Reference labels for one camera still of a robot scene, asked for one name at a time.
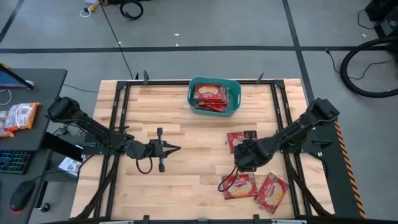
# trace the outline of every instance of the wooden tabletop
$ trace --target wooden tabletop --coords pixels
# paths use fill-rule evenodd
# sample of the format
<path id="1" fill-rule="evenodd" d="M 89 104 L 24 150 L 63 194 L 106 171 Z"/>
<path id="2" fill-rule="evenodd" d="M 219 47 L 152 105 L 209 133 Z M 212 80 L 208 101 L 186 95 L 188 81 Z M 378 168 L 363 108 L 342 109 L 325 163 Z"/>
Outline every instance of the wooden tabletop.
<path id="1" fill-rule="evenodd" d="M 107 127 L 116 82 L 101 82 L 95 107 L 94 119 Z M 299 79 L 286 79 L 285 87 L 295 120 L 307 108 L 303 88 Z M 277 122 L 271 88 L 268 85 L 242 85 L 241 107 L 231 118 L 193 114 L 187 103 L 187 89 L 187 86 L 169 85 L 131 88 L 126 116 L 129 129 L 126 131 L 138 141 L 147 143 L 157 138 L 156 129 L 162 127 L 164 140 L 182 146 L 182 149 L 165 160 L 164 173 L 159 173 L 157 159 L 154 159 L 152 172 L 143 175 L 138 172 L 134 160 L 121 157 L 112 220 L 142 220 L 144 215 L 156 220 L 251 219 L 253 214 L 259 214 L 261 218 L 293 218 L 289 191 L 273 215 L 261 210 L 252 197 L 225 200 L 217 191 L 221 177 L 228 175 L 234 167 L 233 154 L 225 146 L 226 133 L 255 129 L 259 138 L 275 134 Z M 286 126 L 284 111 L 282 117 Z M 323 207 L 333 213 L 322 163 L 307 154 L 302 154 L 301 160 L 307 187 Z M 103 156 L 95 156 L 82 167 L 71 217 L 78 215 L 96 192 L 102 161 Z M 149 161 L 140 161 L 140 167 L 147 170 Z M 269 172 L 287 182 L 281 153 L 277 152 L 270 163 L 254 173 L 258 188 Z M 296 189 L 303 213 L 301 193 L 297 186 Z M 107 195 L 106 192 L 102 214 Z"/>

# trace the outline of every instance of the teal plastic basket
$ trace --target teal plastic basket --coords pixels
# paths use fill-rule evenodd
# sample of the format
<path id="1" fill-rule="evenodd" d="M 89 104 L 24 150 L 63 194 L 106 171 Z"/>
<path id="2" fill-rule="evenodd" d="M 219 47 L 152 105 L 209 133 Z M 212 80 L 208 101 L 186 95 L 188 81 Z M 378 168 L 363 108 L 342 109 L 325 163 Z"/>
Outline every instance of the teal plastic basket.
<path id="1" fill-rule="evenodd" d="M 215 112 L 215 111 L 196 109 L 194 107 L 195 101 L 193 99 L 193 94 L 195 93 L 195 86 L 197 84 L 215 84 L 215 85 L 227 86 L 229 88 L 228 91 L 229 104 L 225 112 Z M 191 107 L 192 112 L 194 112 L 195 114 L 229 118 L 241 106 L 241 93 L 242 93 L 241 85 L 235 80 L 227 80 L 222 78 L 196 77 L 193 78 L 189 83 L 187 100 Z"/>

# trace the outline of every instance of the hazard tape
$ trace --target hazard tape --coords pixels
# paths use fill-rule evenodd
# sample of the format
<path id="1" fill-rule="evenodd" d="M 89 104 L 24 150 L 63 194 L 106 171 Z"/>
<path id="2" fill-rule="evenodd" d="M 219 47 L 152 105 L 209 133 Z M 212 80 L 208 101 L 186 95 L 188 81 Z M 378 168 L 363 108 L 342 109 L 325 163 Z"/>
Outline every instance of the hazard tape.
<path id="1" fill-rule="evenodd" d="M 344 161 L 346 162 L 346 168 L 348 171 L 349 180 L 351 181 L 351 185 L 353 186 L 354 196 L 355 196 L 358 208 L 359 208 L 359 214 L 362 216 L 362 218 L 366 218 L 365 211 L 364 211 L 363 205 L 362 205 L 361 196 L 359 195 L 358 187 L 356 186 L 353 168 L 351 167 L 351 163 L 348 158 L 347 149 L 346 149 L 346 146 L 344 145 L 343 135 L 341 134 L 341 130 L 340 130 L 340 127 L 339 127 L 337 121 L 335 121 L 335 128 L 336 128 L 336 133 L 338 136 L 338 141 L 340 142 L 340 148 L 343 153 L 343 158 L 344 158 Z"/>

